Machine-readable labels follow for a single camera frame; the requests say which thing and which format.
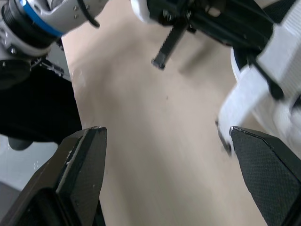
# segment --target black cable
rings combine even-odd
[[[86,5],[83,0],[77,0],[77,3],[79,4],[79,8],[83,12],[85,18],[94,26],[99,28],[99,23],[90,15],[89,11],[86,9]]]
[[[271,77],[264,71],[264,69],[258,64],[256,58],[249,54],[247,57],[247,61],[249,65],[254,65],[254,67],[259,71],[262,77],[267,81],[269,86],[269,92],[275,100],[281,100],[284,98],[284,93],[281,87],[271,79]]]

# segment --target blue ring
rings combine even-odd
[[[54,29],[53,27],[49,26],[47,23],[45,23],[37,14],[36,12],[31,8],[31,6],[28,4],[26,0],[20,0],[21,5],[23,6],[23,9],[25,13],[34,21],[36,25],[38,25],[41,29],[44,31],[61,37],[64,33]]]

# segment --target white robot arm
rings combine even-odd
[[[0,1],[0,60],[31,60],[49,52],[50,45],[94,17],[107,0]]]

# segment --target beige table surface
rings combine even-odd
[[[162,72],[151,59],[169,29],[140,22],[127,0],[97,20],[63,44],[83,127],[108,129],[106,224],[265,225],[214,124],[235,83],[230,49],[187,33]]]

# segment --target textured black pad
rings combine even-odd
[[[301,160],[276,137],[243,128],[230,134],[245,184],[267,224],[292,225],[299,214]]]

